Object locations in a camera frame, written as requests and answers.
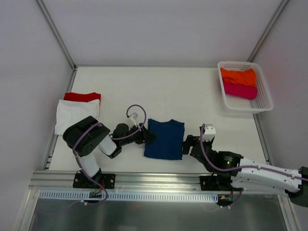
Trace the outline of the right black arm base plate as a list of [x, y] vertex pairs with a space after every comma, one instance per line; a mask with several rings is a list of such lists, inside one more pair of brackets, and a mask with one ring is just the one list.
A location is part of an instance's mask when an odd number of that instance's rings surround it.
[[217, 175], [200, 176], [200, 187], [202, 191], [232, 191], [239, 192], [241, 188], [231, 186], [231, 179]]

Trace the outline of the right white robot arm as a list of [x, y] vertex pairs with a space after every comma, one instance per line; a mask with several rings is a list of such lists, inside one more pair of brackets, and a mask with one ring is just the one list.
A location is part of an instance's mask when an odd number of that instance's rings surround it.
[[188, 135], [182, 143], [184, 155], [201, 163], [211, 176], [201, 176], [203, 191], [264, 191], [289, 198], [298, 206], [308, 206], [308, 169], [279, 168], [252, 161], [230, 151], [214, 151], [212, 140]]

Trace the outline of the navy blue t shirt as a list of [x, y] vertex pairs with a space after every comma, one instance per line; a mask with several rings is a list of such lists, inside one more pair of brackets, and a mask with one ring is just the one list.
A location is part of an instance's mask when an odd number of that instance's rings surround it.
[[177, 120], [159, 122], [148, 120], [148, 130], [156, 139], [145, 145], [144, 157], [160, 160], [182, 160], [182, 143], [185, 124]]

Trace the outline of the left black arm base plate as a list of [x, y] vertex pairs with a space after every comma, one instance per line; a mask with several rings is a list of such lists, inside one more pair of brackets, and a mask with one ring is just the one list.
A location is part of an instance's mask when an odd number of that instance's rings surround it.
[[[116, 182], [115, 174], [106, 174], [98, 172], [92, 178], [97, 183], [101, 184], [105, 189], [114, 189]], [[76, 189], [98, 189], [99, 186], [90, 181], [82, 172], [77, 172], [74, 176], [73, 188]]]

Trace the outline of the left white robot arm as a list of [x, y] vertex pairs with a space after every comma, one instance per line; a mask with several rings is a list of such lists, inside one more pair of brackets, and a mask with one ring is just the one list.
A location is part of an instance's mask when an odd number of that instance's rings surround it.
[[75, 174], [73, 187], [78, 189], [98, 189], [103, 186], [114, 188], [115, 175], [103, 174], [94, 156], [98, 148], [107, 157], [114, 159], [122, 152], [122, 147], [131, 143], [148, 144], [157, 136], [148, 131], [143, 123], [129, 127], [125, 123], [116, 126], [112, 134], [94, 117], [88, 116], [69, 127], [63, 140], [72, 149], [80, 172]]

